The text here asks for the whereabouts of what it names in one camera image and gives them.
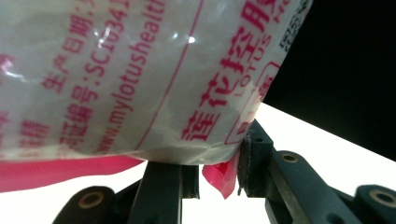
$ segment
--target snack package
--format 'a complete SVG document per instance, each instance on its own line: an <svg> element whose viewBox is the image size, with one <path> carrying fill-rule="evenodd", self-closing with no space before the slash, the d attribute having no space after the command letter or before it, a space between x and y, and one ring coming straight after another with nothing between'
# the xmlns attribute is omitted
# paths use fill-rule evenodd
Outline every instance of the snack package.
<svg viewBox="0 0 396 224"><path fill-rule="evenodd" d="M227 161L309 0L0 3L0 161Z"/></svg>

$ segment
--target dark area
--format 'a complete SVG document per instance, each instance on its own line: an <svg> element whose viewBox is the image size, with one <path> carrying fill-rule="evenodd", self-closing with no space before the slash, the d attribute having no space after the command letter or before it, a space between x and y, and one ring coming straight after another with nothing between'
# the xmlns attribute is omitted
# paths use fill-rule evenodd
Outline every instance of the dark area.
<svg viewBox="0 0 396 224"><path fill-rule="evenodd" d="M314 1L264 102L396 161L395 10Z"/></svg>

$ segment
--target red border line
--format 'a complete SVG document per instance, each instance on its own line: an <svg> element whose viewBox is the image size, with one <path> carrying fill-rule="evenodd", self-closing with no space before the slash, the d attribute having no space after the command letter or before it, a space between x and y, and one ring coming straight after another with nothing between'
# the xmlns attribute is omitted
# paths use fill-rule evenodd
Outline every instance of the red border line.
<svg viewBox="0 0 396 224"><path fill-rule="evenodd" d="M193 33L194 33L195 26L196 26L196 24L198 23L198 19L199 19L200 14L201 14L201 9L202 9L202 7L203 7L203 5L204 5L204 1L205 1L205 0L201 0L201 1L200 1L200 4L199 4L198 9L197 9L197 12L196 12L196 14L195 14L194 21L192 22L192 27L191 27L191 29L190 29L189 36L192 36ZM152 120L151 120L151 122L150 122L148 128L146 129L145 134L143 135L143 137L142 137L142 139L140 140L139 144L137 144L137 147L136 147L136 149L134 149L134 151L137 151L137 150L142 146L143 142L146 140L146 137L147 137L147 135L149 134L149 131L150 131L150 129L151 129L152 124L154 123L155 119L156 119L157 116L158 116L158 113L160 112L161 108L163 107L163 102L165 101L166 97L168 96L169 91L172 89L172 85L173 85L173 83L175 82L175 79L176 79L176 77L177 77L177 75L178 75L178 70L180 69L180 66L181 66L181 64L182 64L182 62L183 62L183 60L184 60L184 56L186 55L187 49L189 48L189 44L190 44L190 43L189 43L189 40L187 40L187 43L184 45L184 49L183 49L183 51L181 52L180 59L178 60L176 70L175 70L175 72L174 72L174 74L173 74L173 76L172 76L172 78L171 78L171 81L169 82L169 85L168 85L168 87L167 87L167 89L166 89L166 91L165 91L165 94L163 95L163 98L161 99L161 102L160 102L160 104L158 105L158 108L157 108L157 110L156 110L156 112L155 112L155 114L154 114L154 116L153 116L153 118L152 118Z"/></svg>

